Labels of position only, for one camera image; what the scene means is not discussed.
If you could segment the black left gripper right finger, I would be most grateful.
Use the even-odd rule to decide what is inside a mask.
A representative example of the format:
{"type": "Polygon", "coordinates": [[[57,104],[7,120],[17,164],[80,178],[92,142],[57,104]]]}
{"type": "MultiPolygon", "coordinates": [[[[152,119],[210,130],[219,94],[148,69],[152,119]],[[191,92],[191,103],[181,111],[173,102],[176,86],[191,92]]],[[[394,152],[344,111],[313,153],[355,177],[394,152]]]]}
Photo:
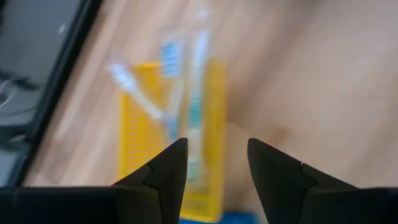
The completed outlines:
{"type": "Polygon", "coordinates": [[[389,224],[389,189],[361,189],[258,140],[251,177],[269,224],[389,224]]]}

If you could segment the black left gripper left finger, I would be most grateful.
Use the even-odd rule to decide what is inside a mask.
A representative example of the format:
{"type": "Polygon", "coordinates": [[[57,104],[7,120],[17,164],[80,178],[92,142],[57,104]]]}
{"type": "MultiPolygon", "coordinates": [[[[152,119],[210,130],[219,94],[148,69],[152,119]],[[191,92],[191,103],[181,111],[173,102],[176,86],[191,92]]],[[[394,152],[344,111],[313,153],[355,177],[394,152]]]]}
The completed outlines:
{"type": "Polygon", "coordinates": [[[188,140],[180,138],[119,180],[118,224],[178,224],[187,179],[188,140]]]}

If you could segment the green white toothbrush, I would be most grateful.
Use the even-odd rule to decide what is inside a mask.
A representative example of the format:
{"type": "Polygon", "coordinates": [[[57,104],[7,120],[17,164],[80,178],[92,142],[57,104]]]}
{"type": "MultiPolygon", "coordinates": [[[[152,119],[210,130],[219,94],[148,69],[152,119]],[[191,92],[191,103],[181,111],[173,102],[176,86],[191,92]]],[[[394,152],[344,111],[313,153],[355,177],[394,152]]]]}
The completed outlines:
{"type": "Polygon", "coordinates": [[[196,31],[190,46],[188,99],[188,170],[187,180],[192,186],[206,182],[203,162],[203,91],[211,34],[208,29],[196,31]]]}

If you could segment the blue white toothbrush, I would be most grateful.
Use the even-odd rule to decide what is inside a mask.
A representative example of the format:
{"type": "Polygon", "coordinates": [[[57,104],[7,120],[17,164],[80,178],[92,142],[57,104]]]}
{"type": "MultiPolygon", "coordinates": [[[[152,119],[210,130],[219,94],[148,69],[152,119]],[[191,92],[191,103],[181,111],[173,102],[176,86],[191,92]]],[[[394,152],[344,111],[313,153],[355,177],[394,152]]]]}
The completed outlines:
{"type": "Polygon", "coordinates": [[[183,50],[184,39],[175,27],[165,27],[162,30],[160,43],[161,75],[170,84],[167,108],[165,110],[165,126],[170,141],[179,138],[180,107],[184,94],[183,80],[183,50]]]}
{"type": "Polygon", "coordinates": [[[159,99],[157,94],[160,90],[156,64],[138,65],[131,70],[122,63],[111,63],[107,71],[120,89],[127,93],[152,119],[161,121],[167,119],[167,113],[155,101],[159,99]]]}

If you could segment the yellow plastic basket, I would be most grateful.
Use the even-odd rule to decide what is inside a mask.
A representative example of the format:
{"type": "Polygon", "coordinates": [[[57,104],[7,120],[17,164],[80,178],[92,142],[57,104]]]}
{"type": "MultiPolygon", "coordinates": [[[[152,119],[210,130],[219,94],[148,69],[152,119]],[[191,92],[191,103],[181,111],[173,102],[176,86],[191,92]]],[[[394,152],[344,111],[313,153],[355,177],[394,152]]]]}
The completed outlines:
{"type": "MultiPolygon", "coordinates": [[[[205,76],[203,160],[207,181],[185,187],[182,219],[217,223],[223,216],[224,152],[226,148],[226,72],[215,59],[205,76]]],[[[161,123],[151,118],[125,91],[119,93],[119,176],[125,177],[163,151],[169,144],[161,123]]]]}

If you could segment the blue plastic basket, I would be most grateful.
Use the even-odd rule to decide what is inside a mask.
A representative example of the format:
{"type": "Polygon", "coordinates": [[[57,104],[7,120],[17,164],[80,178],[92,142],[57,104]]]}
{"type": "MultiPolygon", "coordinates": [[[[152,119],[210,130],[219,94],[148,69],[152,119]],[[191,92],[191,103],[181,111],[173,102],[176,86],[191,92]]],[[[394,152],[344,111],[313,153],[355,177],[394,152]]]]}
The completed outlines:
{"type": "Polygon", "coordinates": [[[226,212],[215,223],[181,219],[178,224],[259,224],[259,219],[253,213],[226,212]]]}

